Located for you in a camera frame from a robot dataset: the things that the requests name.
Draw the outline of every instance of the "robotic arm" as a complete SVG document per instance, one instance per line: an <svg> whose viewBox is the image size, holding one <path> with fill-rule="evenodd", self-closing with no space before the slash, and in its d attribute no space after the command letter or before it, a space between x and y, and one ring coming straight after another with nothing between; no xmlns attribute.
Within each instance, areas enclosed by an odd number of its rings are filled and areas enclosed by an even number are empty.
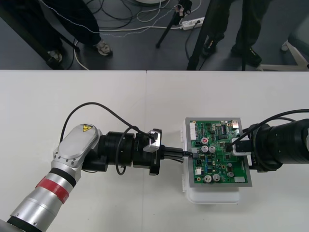
<svg viewBox="0 0 309 232"><path fill-rule="evenodd" d="M284 163L309 163L309 119L277 127L270 127L266 124L268 121L245 129L241 137L231 141L231 152L250 155L251 169L258 172L276 171ZM55 149L51 171L11 213L7 222L0 220L0 231L45 232L81 178L81 170L106 172L111 164L120 165L125 171L125 167L133 165L149 169L150 175L158 175L161 160L178 160L192 155L162 145L161 130L153 129L146 134L125 123L130 127L124 133L109 132L106 135L90 124L76 126ZM138 133L126 133L130 128ZM241 140L246 135L249 139Z"/></svg>

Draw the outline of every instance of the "black pants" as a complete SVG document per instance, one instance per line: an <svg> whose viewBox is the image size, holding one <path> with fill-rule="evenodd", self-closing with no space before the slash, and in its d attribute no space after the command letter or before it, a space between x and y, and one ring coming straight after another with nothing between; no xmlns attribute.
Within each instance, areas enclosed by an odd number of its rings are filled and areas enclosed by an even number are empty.
<svg viewBox="0 0 309 232"><path fill-rule="evenodd" d="M224 38L224 33L228 24L228 17L230 16L231 3L234 0L211 0L212 4L215 5L215 14L213 23L211 24L208 36L211 39L220 41ZM266 13L270 0L248 0L250 2L248 20L248 46L251 47L257 41L262 25L262 19ZM242 36L241 36L242 26L240 26L237 37L236 37L236 47L242 48Z"/></svg>
<svg viewBox="0 0 309 232"><path fill-rule="evenodd" d="M92 31L99 32L98 24L93 14L83 0L45 0L47 5L74 23L84 25ZM0 4L47 50L60 49L62 42L50 28L37 0L1 0ZM94 34L86 28L74 25L58 16L64 28L79 42L86 45L96 45L100 42L99 34Z"/></svg>

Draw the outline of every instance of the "silver robot arm segment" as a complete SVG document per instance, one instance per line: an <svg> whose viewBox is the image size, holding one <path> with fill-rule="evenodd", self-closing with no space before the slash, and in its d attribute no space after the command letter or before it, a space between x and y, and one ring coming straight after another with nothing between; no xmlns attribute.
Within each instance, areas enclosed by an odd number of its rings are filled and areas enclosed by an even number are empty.
<svg viewBox="0 0 309 232"><path fill-rule="evenodd" d="M0 220L0 231L45 232L81 178L85 156L90 150L97 151L101 135L90 124L75 127L55 149L51 171L11 213L7 223Z"/></svg>

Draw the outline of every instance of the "person's leg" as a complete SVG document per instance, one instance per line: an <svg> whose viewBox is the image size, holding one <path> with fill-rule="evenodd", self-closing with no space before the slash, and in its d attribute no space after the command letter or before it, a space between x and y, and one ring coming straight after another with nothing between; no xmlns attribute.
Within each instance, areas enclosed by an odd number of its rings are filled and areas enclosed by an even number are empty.
<svg viewBox="0 0 309 232"><path fill-rule="evenodd" d="M29 2L31 2L31 7L18 0L1 1L0 4L32 34L46 51L60 49L62 42L48 26L49 23L44 18L40 5L36 1Z"/></svg>
<svg viewBox="0 0 309 232"><path fill-rule="evenodd" d="M96 47L102 55L111 53L111 48L100 37L97 20L83 0L53 0L46 4L73 23L86 27L75 25L53 11L64 28L79 42Z"/></svg>
<svg viewBox="0 0 309 232"><path fill-rule="evenodd" d="M257 41L261 26L262 26L262 19L265 13L267 12L268 6L270 4L270 0L249 0L250 7L248 11L248 47L249 50L247 51L247 62L252 64L253 66L257 66L261 63L261 57L253 51L251 48ZM240 29L238 30L236 43L232 48L232 52L236 55L242 55L242 46L243 46L243 37L242 37L242 27L243 23L241 23Z"/></svg>
<svg viewBox="0 0 309 232"><path fill-rule="evenodd" d="M202 55L209 57L215 52L215 48L220 40L224 38L227 29L230 7L233 0L211 0L215 5L215 14L211 19L211 26L208 33L208 40L204 44Z"/></svg>

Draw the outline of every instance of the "power strip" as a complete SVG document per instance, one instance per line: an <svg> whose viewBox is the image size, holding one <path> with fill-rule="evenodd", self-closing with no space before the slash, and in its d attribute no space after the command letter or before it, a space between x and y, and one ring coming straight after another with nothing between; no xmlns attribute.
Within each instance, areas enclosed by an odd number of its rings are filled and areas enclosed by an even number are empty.
<svg viewBox="0 0 309 232"><path fill-rule="evenodd" d="M203 22L204 22L204 18L196 18L196 19L192 19L192 20L188 20L188 21L183 21L182 22L182 29L183 30L190 30L194 27L195 23L197 23L197 21L199 20L200 22L195 26L195 28L199 28L202 26Z"/></svg>

